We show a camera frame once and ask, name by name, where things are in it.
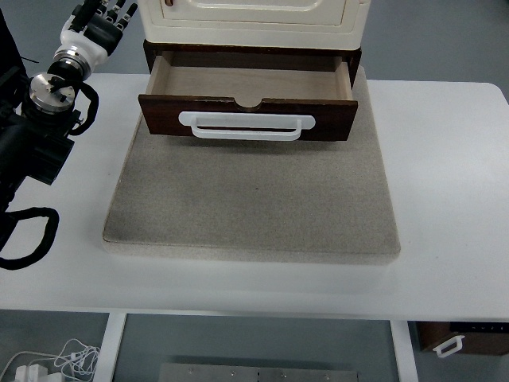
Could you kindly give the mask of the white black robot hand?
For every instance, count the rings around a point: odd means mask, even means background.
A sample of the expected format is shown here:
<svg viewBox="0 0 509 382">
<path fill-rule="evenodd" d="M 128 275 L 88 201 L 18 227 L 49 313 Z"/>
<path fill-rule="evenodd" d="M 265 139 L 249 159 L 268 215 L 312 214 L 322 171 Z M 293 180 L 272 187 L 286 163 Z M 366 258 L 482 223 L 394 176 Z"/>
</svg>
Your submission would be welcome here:
<svg viewBox="0 0 509 382">
<path fill-rule="evenodd" d="M 87 79 L 116 50 L 138 8 L 132 3 L 122 14 L 124 1 L 84 1 L 72 11 L 60 33 L 49 72 L 64 78 Z"/>
</svg>

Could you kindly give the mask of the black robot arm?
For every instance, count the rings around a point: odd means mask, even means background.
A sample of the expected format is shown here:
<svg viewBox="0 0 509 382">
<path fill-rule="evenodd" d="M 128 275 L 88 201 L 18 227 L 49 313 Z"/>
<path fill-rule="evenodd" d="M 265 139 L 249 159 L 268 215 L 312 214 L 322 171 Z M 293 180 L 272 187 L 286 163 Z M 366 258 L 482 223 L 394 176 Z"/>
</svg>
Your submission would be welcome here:
<svg viewBox="0 0 509 382">
<path fill-rule="evenodd" d="M 2 259 L 15 271 L 44 258 L 60 221 L 55 209 L 31 207 L 11 211 L 10 203 L 22 182 L 31 177 L 50 185 L 67 160 L 74 142 L 95 121 L 99 96 L 86 79 L 109 52 L 95 40 L 102 1 L 79 4 L 64 24 L 62 42 L 47 72 L 26 73 L 12 33 L 1 22 L 1 244 L 5 245 L 22 220 L 47 220 L 33 252 Z"/>
</svg>

